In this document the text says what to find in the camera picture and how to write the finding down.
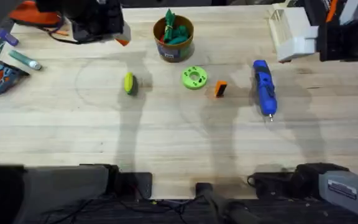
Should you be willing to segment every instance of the blue object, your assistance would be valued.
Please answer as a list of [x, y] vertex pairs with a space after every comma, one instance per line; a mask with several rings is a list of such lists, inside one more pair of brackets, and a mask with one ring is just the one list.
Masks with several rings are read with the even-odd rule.
[[262, 114], [269, 116], [273, 121], [273, 115], [277, 110], [276, 94], [272, 74], [265, 60], [254, 61], [255, 78], [258, 84], [259, 105]]
[[13, 86], [22, 75], [28, 75], [28, 73], [0, 64], [0, 94]]
[[10, 45], [14, 47], [17, 44], [19, 44], [19, 40], [17, 40], [14, 36], [12, 36], [12, 34], [8, 33], [8, 31], [1, 28], [0, 28], [0, 38], [2, 40], [5, 40], [6, 42], [8, 42]]

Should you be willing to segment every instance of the wooden table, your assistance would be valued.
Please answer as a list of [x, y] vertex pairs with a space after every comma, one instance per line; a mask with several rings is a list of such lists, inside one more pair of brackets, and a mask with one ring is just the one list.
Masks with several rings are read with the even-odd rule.
[[[28, 166], [117, 164], [154, 175], [154, 198], [187, 198], [196, 182], [212, 182], [228, 197], [247, 197], [244, 180], [305, 162], [333, 162], [358, 173], [358, 68], [318, 61], [280, 64], [270, 37], [270, 6], [190, 7], [173, 12], [195, 27], [195, 52], [182, 63], [160, 59], [152, 27], [167, 9], [125, 9], [127, 47], [115, 41], [56, 42], [14, 26], [19, 52], [39, 61], [34, 71], [0, 59], [31, 77], [0, 96], [0, 162]], [[252, 62], [268, 61], [278, 98], [274, 122], [254, 100]], [[199, 65], [207, 86], [186, 89], [180, 74]], [[139, 80], [137, 97], [123, 78]], [[213, 96], [217, 80], [228, 86]]]

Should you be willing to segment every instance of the pen holder cup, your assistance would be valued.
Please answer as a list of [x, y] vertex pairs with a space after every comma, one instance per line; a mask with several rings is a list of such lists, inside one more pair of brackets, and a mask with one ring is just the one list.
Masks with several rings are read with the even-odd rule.
[[175, 16], [175, 22], [173, 27], [185, 26], [189, 33], [189, 38], [180, 44], [165, 44], [160, 41], [161, 37], [165, 33], [165, 18], [161, 18], [154, 24], [153, 33], [154, 40], [157, 44], [158, 52], [162, 59], [167, 62], [181, 62], [189, 58], [194, 51], [193, 45], [193, 24], [187, 18], [183, 16]]

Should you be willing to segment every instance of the blue handheld drill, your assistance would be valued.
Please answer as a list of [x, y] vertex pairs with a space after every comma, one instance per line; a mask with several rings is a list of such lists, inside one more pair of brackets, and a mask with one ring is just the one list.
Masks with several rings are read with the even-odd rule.
[[277, 100], [272, 74], [265, 60], [254, 61], [254, 71], [258, 84], [260, 110], [262, 114], [269, 116], [270, 120], [273, 121], [273, 115], [277, 110]]

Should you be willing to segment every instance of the orange block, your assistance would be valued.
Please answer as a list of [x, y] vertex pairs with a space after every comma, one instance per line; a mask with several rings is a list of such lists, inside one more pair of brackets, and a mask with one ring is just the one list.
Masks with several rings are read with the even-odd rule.
[[222, 97], [223, 96], [223, 92], [227, 87], [227, 82], [226, 81], [221, 81], [218, 80], [216, 82], [216, 87], [215, 87], [215, 97]]

